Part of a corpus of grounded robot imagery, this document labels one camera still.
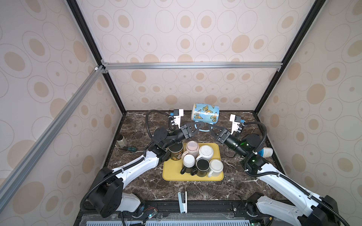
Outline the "blue butterfly mug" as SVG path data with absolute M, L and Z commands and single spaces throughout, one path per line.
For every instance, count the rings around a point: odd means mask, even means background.
M 191 119 L 195 122 L 204 122 L 215 125 L 220 115 L 220 107 L 211 104 L 194 103 L 191 111 Z

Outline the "black mug red inside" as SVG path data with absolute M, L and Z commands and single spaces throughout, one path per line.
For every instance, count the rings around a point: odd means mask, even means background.
M 210 169 L 210 162 L 205 158 L 200 158 L 196 161 L 194 168 L 191 171 L 191 176 L 206 177 Z

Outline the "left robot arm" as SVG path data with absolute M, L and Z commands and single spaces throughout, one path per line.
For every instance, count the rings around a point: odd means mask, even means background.
M 178 126 L 175 116 L 161 112 L 168 117 L 169 128 L 161 127 L 151 132 L 149 115 L 153 112 L 155 110 L 149 110 L 145 115 L 146 130 L 151 142 L 143 154 L 121 167 L 102 168 L 80 202 L 82 212 L 96 211 L 106 218 L 116 211 L 138 211 L 141 207 L 140 199 L 134 194 L 124 193 L 124 188 L 146 171 L 168 161 L 171 158 L 170 148 L 195 136 L 205 125 L 201 121 L 192 121 Z

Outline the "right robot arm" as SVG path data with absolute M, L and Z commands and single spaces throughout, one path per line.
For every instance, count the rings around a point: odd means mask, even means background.
M 243 157 L 242 166 L 246 174 L 259 178 L 291 201 L 291 204 L 286 204 L 257 195 L 256 201 L 248 207 L 293 226 L 347 226 L 349 223 L 339 214 L 337 202 L 332 197 L 321 197 L 307 190 L 258 154 L 267 138 L 267 128 L 261 122 L 257 124 L 262 129 L 262 138 L 256 139 L 256 146 L 238 139 L 224 127 L 207 125 L 215 140 Z

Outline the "pink mug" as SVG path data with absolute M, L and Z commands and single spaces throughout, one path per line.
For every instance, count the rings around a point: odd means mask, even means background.
M 186 143 L 185 151 L 182 154 L 182 160 L 188 154 L 191 154 L 192 156 L 194 156 L 194 158 L 197 158 L 199 156 L 199 145 L 197 142 L 190 141 L 190 142 Z

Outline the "white ribbed mug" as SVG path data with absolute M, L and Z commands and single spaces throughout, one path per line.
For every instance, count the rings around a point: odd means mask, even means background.
M 214 155 L 214 150 L 209 145 L 203 145 L 199 148 L 199 155 L 196 158 L 196 161 L 203 158 L 208 161 L 211 161 Z

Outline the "white cream mug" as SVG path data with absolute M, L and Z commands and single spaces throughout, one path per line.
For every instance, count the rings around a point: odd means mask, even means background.
M 213 159 L 209 164 L 209 173 L 208 177 L 218 177 L 223 172 L 223 163 L 221 160 Z

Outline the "white bottom dark mug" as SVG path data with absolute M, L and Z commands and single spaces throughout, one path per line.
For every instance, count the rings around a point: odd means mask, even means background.
M 185 173 L 191 174 L 194 170 L 195 166 L 195 157 L 191 154 L 187 154 L 183 158 L 183 167 L 180 171 L 180 174 L 183 175 Z

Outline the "yellow plastic tray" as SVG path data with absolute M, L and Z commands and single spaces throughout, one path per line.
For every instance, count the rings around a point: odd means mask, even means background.
M 216 143 L 198 143 L 200 146 L 208 145 L 211 146 L 214 150 L 213 159 L 218 159 L 221 161 L 221 154 L 218 144 Z M 172 159 L 164 162 L 163 166 L 163 179 L 166 181 L 222 181 L 224 178 L 224 172 L 222 171 L 219 175 L 212 177 L 199 177 L 197 175 L 191 176 L 189 173 L 181 174 L 181 169 L 183 167 L 182 160 L 174 161 Z

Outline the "white cup blue lid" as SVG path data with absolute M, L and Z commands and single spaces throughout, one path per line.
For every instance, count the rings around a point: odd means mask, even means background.
M 262 156 L 263 158 L 272 157 L 274 150 L 270 147 L 264 147 L 258 152 L 258 155 Z

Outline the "small green tool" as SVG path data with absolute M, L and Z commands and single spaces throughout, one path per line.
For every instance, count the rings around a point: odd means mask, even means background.
M 129 151 L 129 152 L 132 152 L 132 153 L 138 151 L 138 149 L 136 147 L 124 147 L 123 150 L 124 151 Z

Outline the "small bottle black cap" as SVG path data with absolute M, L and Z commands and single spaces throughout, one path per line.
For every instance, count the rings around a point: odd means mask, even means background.
M 122 134 L 117 135 L 117 146 L 119 148 L 125 148 L 127 147 L 127 140 Z

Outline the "horizontal aluminium bar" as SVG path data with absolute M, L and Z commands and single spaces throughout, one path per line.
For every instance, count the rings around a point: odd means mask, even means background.
M 167 62 L 167 63 L 109 63 L 97 66 L 96 69 L 108 72 L 109 70 L 172 70 L 172 69 L 255 69 L 274 68 L 280 69 L 282 62 Z

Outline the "diagonal aluminium bar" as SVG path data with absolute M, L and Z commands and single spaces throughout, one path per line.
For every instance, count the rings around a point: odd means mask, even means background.
M 20 188 L 29 173 L 38 163 L 39 159 L 48 149 L 52 141 L 55 139 L 59 131 L 63 128 L 80 102 L 86 96 L 92 85 L 98 77 L 104 72 L 105 67 L 97 66 L 97 70 L 88 76 L 77 92 L 66 103 L 60 113 L 56 116 L 53 122 L 48 126 L 40 138 L 34 143 L 29 152 L 24 156 L 21 162 L 11 172 L 1 187 L 1 211 L 8 205 L 11 198 Z

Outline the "white clip on rail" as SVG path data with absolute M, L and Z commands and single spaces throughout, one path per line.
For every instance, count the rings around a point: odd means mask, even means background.
M 187 191 L 178 192 L 180 213 L 188 213 Z

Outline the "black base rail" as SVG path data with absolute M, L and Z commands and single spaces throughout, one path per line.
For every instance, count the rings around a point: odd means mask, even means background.
M 287 226 L 279 217 L 248 215 L 246 201 L 188 201 L 182 213 L 178 201 L 147 201 L 145 211 L 136 216 L 116 212 L 103 218 L 95 212 L 79 213 L 76 226 Z

